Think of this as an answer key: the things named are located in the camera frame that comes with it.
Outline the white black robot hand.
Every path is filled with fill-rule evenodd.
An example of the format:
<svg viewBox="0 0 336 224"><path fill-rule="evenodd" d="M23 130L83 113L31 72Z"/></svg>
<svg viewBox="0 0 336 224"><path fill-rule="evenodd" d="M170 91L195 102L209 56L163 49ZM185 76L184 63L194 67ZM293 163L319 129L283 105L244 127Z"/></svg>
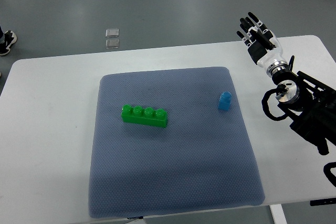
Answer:
<svg viewBox="0 0 336 224"><path fill-rule="evenodd" d="M237 35L247 46L252 61L263 68L268 68L273 62L284 61L283 49L275 34L252 12L240 19L241 30Z"/></svg>

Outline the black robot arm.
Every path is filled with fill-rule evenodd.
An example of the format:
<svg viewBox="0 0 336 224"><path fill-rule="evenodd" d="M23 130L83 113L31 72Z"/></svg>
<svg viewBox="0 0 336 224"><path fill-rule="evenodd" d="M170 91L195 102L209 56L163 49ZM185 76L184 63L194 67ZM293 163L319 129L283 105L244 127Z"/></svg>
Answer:
<svg viewBox="0 0 336 224"><path fill-rule="evenodd" d="M335 90L304 72L292 72L289 63L274 61L266 69L277 86L261 101L263 112L273 121L291 118L290 128L328 155L327 142L335 144Z"/></svg>

